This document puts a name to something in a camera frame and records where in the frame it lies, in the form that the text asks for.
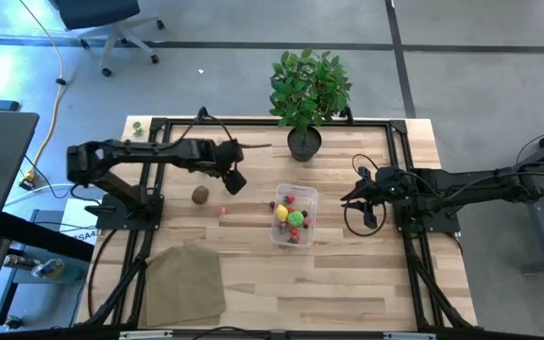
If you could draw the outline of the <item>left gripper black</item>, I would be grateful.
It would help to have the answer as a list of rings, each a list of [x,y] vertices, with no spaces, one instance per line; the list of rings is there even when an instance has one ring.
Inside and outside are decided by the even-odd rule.
[[[238,171],[238,163],[245,157],[242,145],[236,139],[221,143],[212,142],[214,166],[211,176],[226,176],[224,184],[231,195],[238,194],[247,184],[245,177]]]

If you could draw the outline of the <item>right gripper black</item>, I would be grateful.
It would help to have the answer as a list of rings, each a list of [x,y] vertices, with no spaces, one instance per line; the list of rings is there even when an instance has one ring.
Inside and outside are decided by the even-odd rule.
[[[375,173],[375,179],[372,178],[370,170],[364,166],[359,166],[356,172],[360,179],[341,200],[348,202],[354,199],[363,199],[365,202],[348,203],[347,208],[361,212],[364,225],[375,230],[378,227],[378,222],[373,206],[408,199],[410,197],[409,175],[406,171],[394,166],[379,168]]]

